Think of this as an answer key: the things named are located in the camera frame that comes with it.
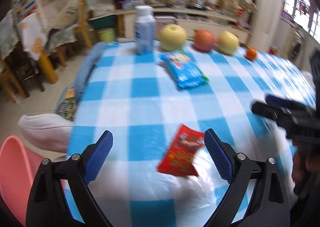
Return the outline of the person right hand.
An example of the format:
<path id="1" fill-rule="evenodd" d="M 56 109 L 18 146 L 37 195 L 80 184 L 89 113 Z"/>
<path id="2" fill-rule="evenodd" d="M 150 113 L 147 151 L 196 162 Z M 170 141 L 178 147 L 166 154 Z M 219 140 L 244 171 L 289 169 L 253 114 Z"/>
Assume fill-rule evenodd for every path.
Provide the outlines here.
<path id="1" fill-rule="evenodd" d="M 292 142 L 297 148 L 293 155 L 292 180 L 294 193 L 319 198 L 319 143 Z"/>

